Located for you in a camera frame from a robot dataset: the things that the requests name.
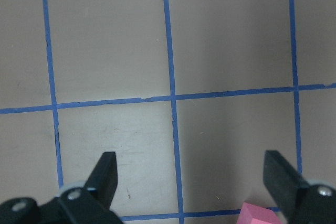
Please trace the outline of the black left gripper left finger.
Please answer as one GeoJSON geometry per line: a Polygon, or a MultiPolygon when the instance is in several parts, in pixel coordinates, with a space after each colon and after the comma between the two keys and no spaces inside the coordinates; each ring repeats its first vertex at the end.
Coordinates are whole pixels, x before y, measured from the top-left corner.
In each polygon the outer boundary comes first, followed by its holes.
{"type": "Polygon", "coordinates": [[[104,152],[83,185],[62,191],[38,205],[30,197],[1,203],[1,223],[122,223],[110,210],[118,185],[115,152],[104,152]]]}

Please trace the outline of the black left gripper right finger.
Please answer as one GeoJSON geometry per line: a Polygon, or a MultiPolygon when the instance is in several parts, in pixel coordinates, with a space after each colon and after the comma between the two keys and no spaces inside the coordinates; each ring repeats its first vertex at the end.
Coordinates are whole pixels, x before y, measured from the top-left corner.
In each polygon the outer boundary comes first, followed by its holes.
{"type": "Polygon", "coordinates": [[[335,187],[305,179],[280,152],[265,151],[263,183],[287,223],[335,223],[335,187]]]}

